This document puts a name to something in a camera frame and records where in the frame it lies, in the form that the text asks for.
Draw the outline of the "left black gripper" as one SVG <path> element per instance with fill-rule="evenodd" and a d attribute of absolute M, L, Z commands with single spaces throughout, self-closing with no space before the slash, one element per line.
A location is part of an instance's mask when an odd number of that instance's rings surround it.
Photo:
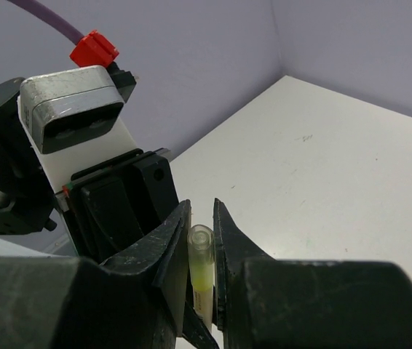
<path fill-rule="evenodd" d="M 0 236 L 54 231 L 54 193 L 19 121 L 22 77 L 0 84 Z"/>

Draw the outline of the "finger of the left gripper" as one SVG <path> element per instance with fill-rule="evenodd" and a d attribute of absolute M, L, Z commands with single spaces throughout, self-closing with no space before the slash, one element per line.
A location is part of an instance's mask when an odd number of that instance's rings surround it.
<path fill-rule="evenodd" d="M 76 253 L 96 262 L 152 232 L 179 203 L 166 148 L 136 148 L 77 172 L 63 198 Z"/>

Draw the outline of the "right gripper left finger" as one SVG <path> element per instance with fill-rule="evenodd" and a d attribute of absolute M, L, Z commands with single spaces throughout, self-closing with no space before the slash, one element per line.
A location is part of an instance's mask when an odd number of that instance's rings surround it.
<path fill-rule="evenodd" d="M 127 314 L 137 325 L 161 312 L 176 337 L 183 332 L 188 278 L 187 235 L 191 202 L 184 200 L 152 232 L 101 266 L 123 277 Z"/>

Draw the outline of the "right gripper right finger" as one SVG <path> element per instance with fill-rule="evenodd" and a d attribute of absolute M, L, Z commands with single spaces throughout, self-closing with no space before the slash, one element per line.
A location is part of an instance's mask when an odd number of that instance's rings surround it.
<path fill-rule="evenodd" d="M 224 202 L 215 198 L 213 206 L 215 250 L 215 324 L 226 328 L 226 306 L 231 304 L 229 290 L 238 276 L 241 263 L 247 258 L 273 260 L 236 225 Z"/>

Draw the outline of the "clear pen cap yellow tint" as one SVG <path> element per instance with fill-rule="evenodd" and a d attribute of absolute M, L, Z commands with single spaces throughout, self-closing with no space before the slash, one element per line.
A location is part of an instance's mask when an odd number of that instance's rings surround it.
<path fill-rule="evenodd" d="M 198 292 L 213 288 L 215 250 L 213 231 L 205 225 L 194 225 L 187 235 L 191 285 Z"/>

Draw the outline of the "yellow highlighter pen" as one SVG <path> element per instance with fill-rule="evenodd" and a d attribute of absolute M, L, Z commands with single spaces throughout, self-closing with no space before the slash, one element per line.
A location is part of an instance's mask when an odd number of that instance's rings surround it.
<path fill-rule="evenodd" d="M 208 331 L 213 325 L 214 264 L 196 265 L 190 271 L 194 310 Z"/>

